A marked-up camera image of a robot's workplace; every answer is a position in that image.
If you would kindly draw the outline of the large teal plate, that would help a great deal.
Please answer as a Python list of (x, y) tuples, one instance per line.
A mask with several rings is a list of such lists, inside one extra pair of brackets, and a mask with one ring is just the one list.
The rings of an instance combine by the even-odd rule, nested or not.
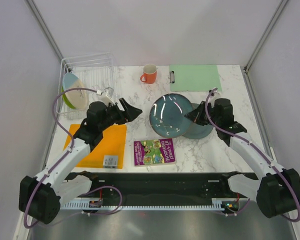
[[(206, 114), (205, 113), (205, 104), (204, 103), (201, 103), (201, 104), (204, 105), (204, 112), (201, 115), (202, 117), (204, 117)], [(198, 105), (200, 105), (200, 104), (192, 103), (193, 109), (196, 109), (198, 107)], [(190, 127), (185, 132), (185, 134), (183, 134), (183, 136), (188, 139), (195, 139), (195, 140), (203, 139), (203, 138), (207, 137), (214, 129), (214, 127), (210, 124), (199, 125), (199, 123), (201, 123), (201, 122), (192, 122), (191, 121)]]

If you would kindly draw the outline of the dark blue plate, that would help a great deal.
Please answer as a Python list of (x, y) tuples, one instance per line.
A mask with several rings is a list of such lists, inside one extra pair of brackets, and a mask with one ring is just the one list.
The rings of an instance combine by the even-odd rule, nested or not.
[(192, 112), (192, 103), (183, 95), (168, 93), (158, 98), (149, 113), (152, 129), (163, 138), (177, 138), (184, 135), (192, 122), (185, 117)]

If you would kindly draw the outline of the green rimmed grey plate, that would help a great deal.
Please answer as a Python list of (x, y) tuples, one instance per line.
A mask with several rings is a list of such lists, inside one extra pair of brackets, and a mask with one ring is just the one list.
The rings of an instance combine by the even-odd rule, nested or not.
[(75, 107), (74, 110), (85, 109), (88, 106), (88, 95), (83, 88), (85, 88), (85, 85), (73, 73), (68, 72), (63, 76), (61, 90), (63, 92), (70, 90), (64, 94)]

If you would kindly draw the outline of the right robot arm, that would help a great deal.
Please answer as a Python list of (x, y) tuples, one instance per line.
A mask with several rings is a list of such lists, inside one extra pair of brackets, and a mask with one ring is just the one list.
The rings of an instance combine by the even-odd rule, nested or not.
[(293, 168), (285, 169), (261, 150), (247, 129), (235, 121), (229, 99), (218, 98), (213, 104), (202, 101), (185, 117), (200, 126), (213, 126), (217, 136), (243, 158), (257, 177), (253, 180), (242, 173), (230, 173), (219, 184), (223, 196), (244, 195), (256, 202), (267, 218), (284, 217), (291, 211), (297, 211), (297, 217), (288, 220), (293, 223), (300, 221), (300, 175)]

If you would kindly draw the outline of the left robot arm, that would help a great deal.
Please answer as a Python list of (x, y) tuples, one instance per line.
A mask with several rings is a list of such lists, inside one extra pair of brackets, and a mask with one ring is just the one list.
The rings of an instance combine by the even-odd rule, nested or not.
[(99, 183), (90, 179), (85, 172), (68, 182), (65, 179), (101, 142), (107, 128), (132, 122), (143, 112), (128, 104), (124, 98), (120, 98), (119, 102), (123, 109), (116, 103), (92, 102), (86, 118), (75, 134), (70, 136), (71, 142), (61, 156), (36, 176), (25, 176), (22, 179), (18, 208), (24, 212), (23, 223), (26, 228), (30, 228), (27, 223), (28, 216), (49, 224), (58, 215), (61, 207), (74, 198), (86, 194), (94, 197), (99, 193)]

